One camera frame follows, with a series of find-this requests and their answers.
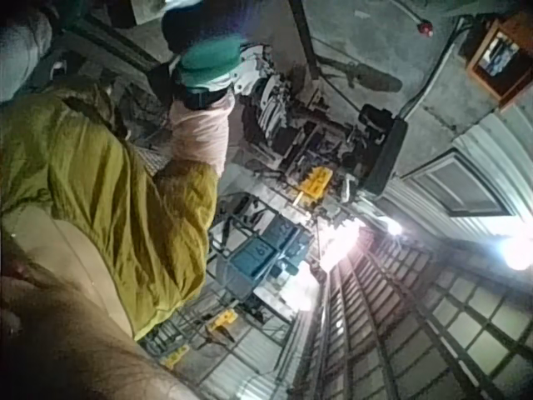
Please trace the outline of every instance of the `window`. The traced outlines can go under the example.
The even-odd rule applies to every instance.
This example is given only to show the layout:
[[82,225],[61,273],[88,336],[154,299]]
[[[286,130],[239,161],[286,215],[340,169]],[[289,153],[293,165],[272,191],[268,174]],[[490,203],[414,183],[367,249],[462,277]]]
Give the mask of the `window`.
[[406,182],[432,196],[450,217],[510,215],[498,197],[456,149],[405,176]]

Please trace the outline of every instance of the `bright light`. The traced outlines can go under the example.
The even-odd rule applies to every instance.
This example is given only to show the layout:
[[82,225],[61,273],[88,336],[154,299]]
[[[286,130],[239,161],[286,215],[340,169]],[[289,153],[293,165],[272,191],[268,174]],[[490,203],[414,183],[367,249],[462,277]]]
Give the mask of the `bright light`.
[[516,271],[524,271],[533,265],[533,240],[527,237],[510,237],[502,242],[501,254],[507,266]]
[[387,216],[379,217],[378,219],[386,223],[386,229],[389,231],[390,235],[399,236],[403,233],[403,228],[394,219]]
[[294,311],[311,311],[318,282],[312,276],[307,262],[302,261],[298,269],[298,274],[288,280],[280,295]]
[[390,220],[387,230],[392,236],[401,235],[401,233],[403,232],[403,228],[401,227],[401,225],[394,219]]
[[364,226],[365,223],[358,219],[346,220],[334,231],[332,241],[321,257],[320,266],[324,271],[330,272],[348,254],[359,238],[359,228]]

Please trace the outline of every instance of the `metal grating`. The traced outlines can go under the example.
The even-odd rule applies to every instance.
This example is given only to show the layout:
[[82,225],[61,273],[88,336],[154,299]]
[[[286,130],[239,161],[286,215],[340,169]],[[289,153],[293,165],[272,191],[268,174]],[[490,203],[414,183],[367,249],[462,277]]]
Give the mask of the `metal grating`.
[[[533,291],[499,261],[385,241],[330,274],[320,399],[515,398],[533,382]],[[313,382],[315,373],[309,373]]]

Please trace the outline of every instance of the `framed picture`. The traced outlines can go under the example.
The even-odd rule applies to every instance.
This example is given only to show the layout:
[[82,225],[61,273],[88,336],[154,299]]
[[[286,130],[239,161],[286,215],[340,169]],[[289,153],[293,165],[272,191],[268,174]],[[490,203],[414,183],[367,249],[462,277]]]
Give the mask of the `framed picture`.
[[505,108],[533,83],[533,16],[520,12],[494,21],[467,66]]

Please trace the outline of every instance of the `glove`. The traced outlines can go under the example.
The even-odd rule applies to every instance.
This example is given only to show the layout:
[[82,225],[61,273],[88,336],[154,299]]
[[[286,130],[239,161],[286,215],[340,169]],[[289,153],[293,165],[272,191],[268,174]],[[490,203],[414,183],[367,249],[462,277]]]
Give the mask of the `glove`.
[[[252,7],[243,0],[204,0],[174,8],[162,19],[168,47],[182,58],[177,65],[180,83],[201,88],[228,74],[240,62],[244,30]],[[223,79],[217,90],[224,85]]]

